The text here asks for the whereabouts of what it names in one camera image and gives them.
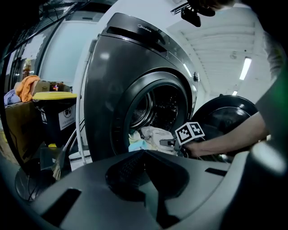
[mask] gray sleeve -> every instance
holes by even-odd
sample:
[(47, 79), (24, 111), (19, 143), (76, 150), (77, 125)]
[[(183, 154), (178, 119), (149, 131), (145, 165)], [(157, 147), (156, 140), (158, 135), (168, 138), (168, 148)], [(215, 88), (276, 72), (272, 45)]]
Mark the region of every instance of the gray sleeve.
[(274, 79), (278, 76), (284, 64), (284, 59), (279, 44), (266, 32), (264, 32), (264, 41), (267, 60), (270, 65), (271, 78)]

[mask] fluorescent light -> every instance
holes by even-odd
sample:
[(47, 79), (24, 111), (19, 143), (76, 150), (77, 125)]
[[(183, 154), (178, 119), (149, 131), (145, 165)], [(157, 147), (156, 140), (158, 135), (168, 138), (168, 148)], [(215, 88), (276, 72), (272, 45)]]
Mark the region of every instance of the fluorescent light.
[(189, 77), (192, 77), (192, 75), (191, 75), (189, 69), (187, 68), (186, 64), (183, 64), (183, 65), (184, 65), (185, 69), (187, 70), (187, 72), (188, 72), (188, 74), (189, 74)]
[(247, 72), (249, 70), (251, 62), (252, 62), (251, 58), (245, 57), (244, 66), (243, 66), (243, 69), (242, 69), (242, 73), (240, 75), (240, 80), (244, 80), (245, 79), (246, 74), (247, 74)]

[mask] light blue cloth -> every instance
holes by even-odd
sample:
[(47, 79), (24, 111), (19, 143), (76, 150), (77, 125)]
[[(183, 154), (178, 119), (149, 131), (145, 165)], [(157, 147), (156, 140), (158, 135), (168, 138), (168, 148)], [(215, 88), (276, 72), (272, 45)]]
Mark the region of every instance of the light blue cloth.
[(11, 105), (21, 102), (20, 97), (16, 95), (15, 89), (10, 90), (8, 93), (4, 95), (4, 105)]
[(147, 145), (146, 141), (144, 141), (144, 140), (136, 141), (136, 142), (130, 144), (128, 147), (129, 152), (141, 150), (141, 149), (145, 149), (145, 150), (148, 149), (148, 145)]

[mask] gray washing machine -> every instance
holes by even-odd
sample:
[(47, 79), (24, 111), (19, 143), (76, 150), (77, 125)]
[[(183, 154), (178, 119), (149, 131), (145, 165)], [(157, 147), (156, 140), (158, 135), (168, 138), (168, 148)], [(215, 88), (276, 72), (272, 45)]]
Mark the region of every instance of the gray washing machine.
[(85, 85), (92, 160), (128, 151), (130, 129), (174, 132), (191, 119), (198, 80), (184, 50), (138, 18), (116, 13), (98, 37)]

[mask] hand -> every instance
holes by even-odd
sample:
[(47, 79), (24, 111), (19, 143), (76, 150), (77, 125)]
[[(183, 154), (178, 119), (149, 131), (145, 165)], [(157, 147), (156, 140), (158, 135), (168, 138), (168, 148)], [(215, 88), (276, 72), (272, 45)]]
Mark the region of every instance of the hand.
[(224, 6), (233, 6), (235, 0), (199, 0), (200, 6), (204, 8), (211, 8), (212, 10), (216, 11)]
[(189, 157), (201, 157), (205, 155), (212, 155), (215, 154), (214, 152), (207, 151), (207, 150), (202, 150), (201, 145), (205, 142), (188, 142), (187, 144), (184, 145), (186, 149), (189, 150)]

